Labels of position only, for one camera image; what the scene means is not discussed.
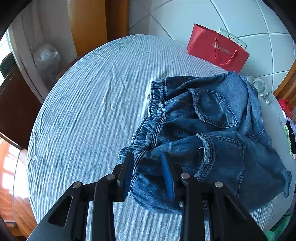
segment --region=stuffed toy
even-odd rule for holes
[[[253,79],[253,84],[258,91],[258,97],[264,99],[266,104],[269,104],[271,101],[270,93],[268,87],[264,84],[264,81],[262,79],[255,78]]]

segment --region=wooden floor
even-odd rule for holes
[[[16,223],[17,227],[9,227],[15,236],[28,238],[37,223],[27,187],[27,151],[19,152],[0,139],[0,215]]]

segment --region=electrical socket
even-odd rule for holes
[[[228,38],[229,37],[229,32],[227,32],[225,29],[219,28],[219,34],[223,35],[224,37]]]
[[[237,37],[235,37],[233,34],[229,34],[228,37],[232,42],[235,42],[237,44],[237,42],[239,41],[239,39]]]
[[[241,46],[243,49],[246,49],[246,47],[247,47],[247,44],[244,41],[242,41],[241,39],[237,42],[237,44],[239,46]]]

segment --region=bed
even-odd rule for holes
[[[46,98],[34,124],[28,150],[28,188],[37,222],[75,181],[84,184],[111,173],[118,152],[128,146],[146,115],[149,84],[176,75],[213,76],[225,70],[190,56],[186,46],[170,39],[133,35],[109,42],[73,65]],[[261,103],[266,131],[286,169],[296,163],[289,156],[284,117],[272,96]],[[292,202],[280,193],[251,213],[264,232]],[[90,204],[88,220],[91,218]],[[146,211],[131,197],[114,204],[117,240],[178,240],[181,216]],[[206,239],[209,239],[206,224]],[[90,240],[90,222],[87,240]]]

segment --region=bolt head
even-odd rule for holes
[[[181,174],[181,178],[182,179],[188,179],[189,177],[190,177],[190,174],[188,174],[186,172],[184,172],[184,173]]]
[[[74,188],[80,188],[81,187],[81,183],[80,182],[74,182],[73,183],[73,187]]]
[[[218,187],[218,188],[221,188],[223,187],[223,183],[222,182],[215,182],[215,186]]]
[[[114,174],[108,174],[107,175],[107,180],[113,180],[115,178]]]

